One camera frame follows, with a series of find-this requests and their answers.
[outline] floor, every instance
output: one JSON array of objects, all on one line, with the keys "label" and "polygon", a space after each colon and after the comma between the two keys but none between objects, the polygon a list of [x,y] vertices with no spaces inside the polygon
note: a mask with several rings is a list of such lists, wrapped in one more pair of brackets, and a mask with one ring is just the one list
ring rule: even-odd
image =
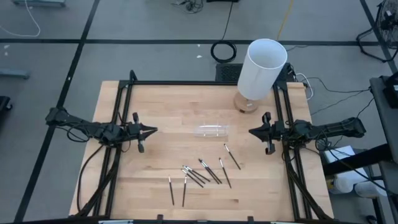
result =
[{"label": "floor", "polygon": [[[291,40],[326,43],[314,45],[313,42],[309,47],[291,50],[288,61],[296,72],[319,77],[334,90],[364,89],[369,86],[370,78],[391,75],[392,64],[361,54],[352,43],[370,26],[361,3],[367,3],[375,17],[379,1],[295,1],[280,38],[285,41],[282,43],[299,43]],[[83,34],[93,3],[97,2],[67,0],[65,8],[34,6],[31,11],[41,28],[39,38],[46,39],[44,42],[49,42],[46,44],[5,41],[2,39],[16,37],[0,30],[0,67],[31,72],[29,80],[0,78],[0,95],[10,96],[14,103],[0,134],[1,223],[14,219],[47,131],[45,115],[57,104],[68,73],[73,78],[64,107],[71,114],[88,120],[93,117],[101,82],[127,79],[130,69],[140,80],[215,79],[216,62],[210,56],[211,45],[198,44],[202,43],[199,40],[222,37],[229,13],[230,3],[227,2],[205,3],[202,12],[186,14],[170,4],[174,0],[100,0],[87,39],[137,41],[131,41],[131,44],[85,44],[73,73],[71,63],[78,39]],[[234,4],[225,39],[275,39],[289,2],[242,0]],[[26,8],[10,1],[0,2],[0,26],[19,34],[37,32]],[[56,39],[71,41],[65,44]],[[185,44],[167,41],[163,41],[166,44],[154,44],[151,41],[173,39],[198,41]],[[377,41],[374,34],[366,40]],[[247,47],[247,44],[237,45],[238,55],[234,63],[243,62]],[[366,49],[384,57],[380,46]],[[216,51],[219,57],[228,57],[231,53],[222,46]],[[311,84],[315,92],[308,102],[311,112],[347,96],[327,92],[316,80],[311,80]],[[362,93],[315,114],[313,123],[356,116],[370,99],[370,93]],[[370,148],[385,143],[374,103],[361,114],[361,119],[368,131],[366,136],[362,139],[343,138],[340,145]],[[55,131],[25,220],[68,215],[84,148],[84,144],[68,141],[65,133]],[[330,197],[335,217],[340,220],[365,223],[364,216],[374,213],[371,200],[353,194]]]}]

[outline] wooden lamp base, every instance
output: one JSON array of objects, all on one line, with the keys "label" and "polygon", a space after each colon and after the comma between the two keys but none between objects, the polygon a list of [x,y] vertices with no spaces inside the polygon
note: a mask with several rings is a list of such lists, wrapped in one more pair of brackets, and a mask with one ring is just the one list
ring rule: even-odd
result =
[{"label": "wooden lamp base", "polygon": [[259,107],[258,101],[246,99],[240,92],[235,94],[234,105],[241,113],[252,113]]}]

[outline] white lampshade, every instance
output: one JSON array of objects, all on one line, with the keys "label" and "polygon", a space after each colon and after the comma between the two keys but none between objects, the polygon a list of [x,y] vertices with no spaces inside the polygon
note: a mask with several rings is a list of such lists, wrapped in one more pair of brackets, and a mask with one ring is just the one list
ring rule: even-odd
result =
[{"label": "white lampshade", "polygon": [[267,96],[287,61],[284,46],[274,40],[259,39],[248,47],[238,81],[239,92],[248,100]]}]

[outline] wooden table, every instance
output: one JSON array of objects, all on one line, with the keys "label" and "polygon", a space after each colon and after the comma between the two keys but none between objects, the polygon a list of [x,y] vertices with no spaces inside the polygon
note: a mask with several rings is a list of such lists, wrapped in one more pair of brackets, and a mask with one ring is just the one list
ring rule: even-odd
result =
[{"label": "wooden table", "polygon": [[[103,82],[94,121],[111,120],[117,86],[118,82]],[[302,83],[288,83],[288,86],[294,119],[311,121]],[[281,144],[275,141],[276,152],[268,156],[264,150],[266,143],[248,133],[249,129],[261,125],[261,116],[266,111],[277,119],[274,94],[270,91],[254,113],[242,114],[234,108],[236,91],[236,86],[133,86],[129,114],[138,112],[142,123],[156,126],[159,131],[145,142],[145,153],[138,152],[136,141],[132,142],[128,152],[122,153],[111,218],[153,220],[158,214],[163,214],[166,220],[245,221],[248,216],[253,216],[256,221],[294,220],[287,173],[281,159]],[[282,94],[281,100],[285,110]],[[204,120],[228,121],[228,136],[195,137],[193,130]],[[242,170],[229,157],[224,143]],[[128,145],[125,143],[123,149],[127,150]],[[83,161],[98,146],[96,140],[89,141]],[[314,148],[314,145],[309,144],[308,147]],[[104,150],[96,155],[83,174],[82,205],[98,186],[103,154]],[[306,149],[301,150],[301,155],[308,191],[332,217],[319,155]],[[226,167],[232,189],[226,184],[219,157]],[[212,181],[202,189],[188,179],[185,206],[182,208],[182,165],[188,165],[210,178],[198,158],[204,159],[224,184],[217,185]],[[170,198],[168,176],[172,178],[175,206]],[[300,214],[304,217],[302,197],[296,190]],[[103,195],[101,213],[107,193],[106,190]],[[75,213],[76,194],[70,209],[70,214]]]}]

